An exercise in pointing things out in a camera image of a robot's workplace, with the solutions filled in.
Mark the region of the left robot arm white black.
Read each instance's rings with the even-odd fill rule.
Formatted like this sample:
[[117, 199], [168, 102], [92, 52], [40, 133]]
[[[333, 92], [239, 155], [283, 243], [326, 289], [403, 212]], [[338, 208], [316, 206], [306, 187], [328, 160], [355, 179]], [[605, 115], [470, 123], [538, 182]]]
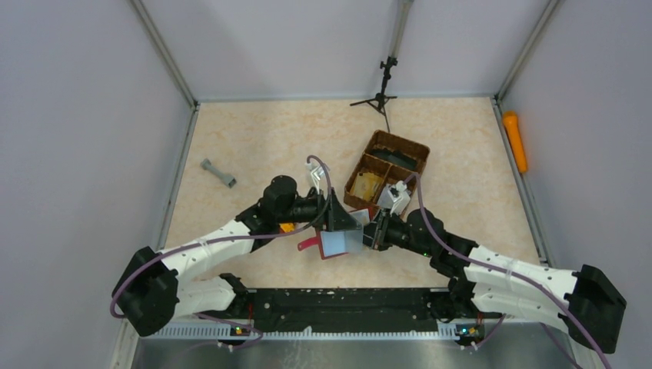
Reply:
[[238, 317], [247, 298], [240, 281], [223, 274], [209, 281], [197, 277], [216, 265], [250, 254], [284, 236], [282, 224], [304, 223], [323, 244], [361, 244], [363, 225], [347, 212], [333, 190], [311, 188], [304, 197], [286, 175], [271, 180], [262, 197], [217, 230], [185, 245], [163, 251], [146, 246], [132, 256], [111, 294], [110, 312], [125, 318], [146, 337], [168, 322], [204, 311]]

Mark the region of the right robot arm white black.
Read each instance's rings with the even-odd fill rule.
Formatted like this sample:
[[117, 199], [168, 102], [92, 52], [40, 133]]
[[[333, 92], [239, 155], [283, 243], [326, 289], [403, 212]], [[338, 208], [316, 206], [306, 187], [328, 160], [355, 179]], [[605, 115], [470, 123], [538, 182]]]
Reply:
[[363, 242], [385, 251], [395, 246], [429, 260], [448, 277], [451, 307], [462, 316], [497, 313], [537, 321], [589, 349], [616, 351], [627, 302], [599, 268], [566, 270], [508, 257], [450, 233], [429, 211], [406, 220], [379, 211], [364, 226]]

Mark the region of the light blue card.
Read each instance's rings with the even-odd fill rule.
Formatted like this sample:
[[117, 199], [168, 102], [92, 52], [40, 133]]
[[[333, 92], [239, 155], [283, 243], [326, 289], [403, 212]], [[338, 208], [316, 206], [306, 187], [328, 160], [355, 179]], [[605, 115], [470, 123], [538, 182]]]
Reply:
[[364, 246], [364, 226], [370, 222], [369, 210], [352, 211], [350, 215], [360, 225], [359, 229], [353, 231], [322, 231], [320, 233], [320, 250], [323, 259], [362, 251]]

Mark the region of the gold card in basket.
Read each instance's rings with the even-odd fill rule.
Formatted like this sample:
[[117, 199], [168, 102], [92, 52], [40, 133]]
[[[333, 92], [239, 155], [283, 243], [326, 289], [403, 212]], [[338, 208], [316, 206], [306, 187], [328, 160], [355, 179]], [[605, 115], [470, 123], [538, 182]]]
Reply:
[[382, 181], [383, 178], [380, 175], [369, 171], [359, 172], [354, 178], [350, 193], [356, 198], [372, 201]]

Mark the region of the yellow toy block car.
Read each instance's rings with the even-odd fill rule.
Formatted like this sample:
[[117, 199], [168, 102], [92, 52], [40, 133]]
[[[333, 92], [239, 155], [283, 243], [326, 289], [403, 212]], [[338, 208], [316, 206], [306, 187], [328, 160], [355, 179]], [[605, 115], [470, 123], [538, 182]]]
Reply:
[[288, 234], [296, 230], [296, 224], [294, 223], [281, 223], [279, 225], [282, 234]]

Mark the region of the brown wicker divided basket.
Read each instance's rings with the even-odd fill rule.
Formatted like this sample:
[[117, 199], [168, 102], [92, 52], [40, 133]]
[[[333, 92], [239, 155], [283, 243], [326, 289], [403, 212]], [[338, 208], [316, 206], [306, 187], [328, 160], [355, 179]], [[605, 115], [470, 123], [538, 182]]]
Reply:
[[[393, 165], [390, 162], [370, 155], [370, 151], [376, 148], [388, 148], [390, 150], [399, 150], [403, 152], [407, 156], [417, 160], [417, 170], [409, 171], [405, 168]], [[394, 184], [398, 181], [405, 181], [405, 179], [407, 179], [408, 176], [412, 175], [413, 173], [418, 173], [421, 175], [426, 167], [430, 152], [430, 148], [422, 143], [418, 143], [407, 138], [402, 138], [401, 136], [394, 135], [386, 131], [375, 131], [371, 135], [368, 143], [361, 153], [360, 158], [358, 159], [357, 164], [354, 166], [353, 171], [345, 182], [343, 202], [354, 209], [368, 208], [372, 213], [375, 213], [379, 209], [377, 206], [377, 201], [384, 186], [386, 184]], [[383, 178], [382, 184], [372, 201], [365, 201], [360, 198], [356, 198], [350, 193], [355, 176], [359, 172], [366, 171], [380, 175]]]

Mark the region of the black item in basket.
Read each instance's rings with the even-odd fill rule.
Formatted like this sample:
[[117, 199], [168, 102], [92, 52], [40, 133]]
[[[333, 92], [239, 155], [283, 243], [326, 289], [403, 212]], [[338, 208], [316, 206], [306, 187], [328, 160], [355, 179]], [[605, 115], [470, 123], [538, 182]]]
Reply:
[[417, 160], [413, 159], [399, 150], [390, 150], [388, 148], [376, 148], [370, 151], [370, 155], [381, 160], [400, 166], [409, 171], [417, 170]]

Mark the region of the grey plastic connector piece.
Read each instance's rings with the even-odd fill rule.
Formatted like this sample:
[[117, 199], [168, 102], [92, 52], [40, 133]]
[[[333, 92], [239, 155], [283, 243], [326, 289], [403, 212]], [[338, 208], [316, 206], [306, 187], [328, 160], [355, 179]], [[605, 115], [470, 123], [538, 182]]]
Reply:
[[221, 181], [221, 183], [223, 183], [228, 188], [233, 188], [237, 184], [237, 180], [233, 175], [220, 171], [207, 158], [205, 158], [201, 162], [200, 166], [205, 171], [213, 174], [216, 178], [218, 178]]

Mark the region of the black mini tripod stand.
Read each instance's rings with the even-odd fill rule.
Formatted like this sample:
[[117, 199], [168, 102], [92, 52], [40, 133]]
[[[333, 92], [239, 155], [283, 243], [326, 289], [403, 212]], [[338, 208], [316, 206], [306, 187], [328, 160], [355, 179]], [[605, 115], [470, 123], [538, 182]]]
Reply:
[[397, 96], [394, 95], [387, 95], [387, 86], [388, 82], [391, 80], [391, 69], [394, 66], [398, 65], [398, 60], [395, 57], [388, 56], [385, 61], [382, 61], [380, 63], [380, 69], [383, 71], [383, 77], [381, 80], [381, 89], [378, 93], [375, 94], [373, 98], [369, 98], [366, 100], [362, 101], [356, 101], [352, 102], [349, 105], [351, 107], [353, 106], [358, 106], [358, 105], [369, 105], [371, 106], [376, 112], [378, 112], [380, 115], [384, 117], [385, 125], [386, 125], [386, 130], [388, 133], [391, 132], [390, 124], [389, 124], [389, 118], [388, 118], [388, 113], [386, 109], [386, 104], [392, 100], [396, 99]]

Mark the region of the orange flashlight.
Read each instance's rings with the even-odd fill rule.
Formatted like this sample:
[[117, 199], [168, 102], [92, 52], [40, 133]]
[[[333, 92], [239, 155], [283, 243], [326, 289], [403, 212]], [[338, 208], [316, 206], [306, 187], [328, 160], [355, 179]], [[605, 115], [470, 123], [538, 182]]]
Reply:
[[503, 126], [520, 174], [528, 170], [527, 158], [519, 130], [519, 119], [514, 111], [506, 111], [502, 118]]

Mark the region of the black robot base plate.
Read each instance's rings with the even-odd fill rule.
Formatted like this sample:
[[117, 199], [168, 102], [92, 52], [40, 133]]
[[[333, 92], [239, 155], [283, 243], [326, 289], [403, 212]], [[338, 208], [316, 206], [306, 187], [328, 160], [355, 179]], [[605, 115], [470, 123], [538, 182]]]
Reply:
[[476, 319], [468, 302], [440, 288], [259, 288], [239, 294], [215, 317], [250, 322], [265, 333], [436, 331], [456, 318]]

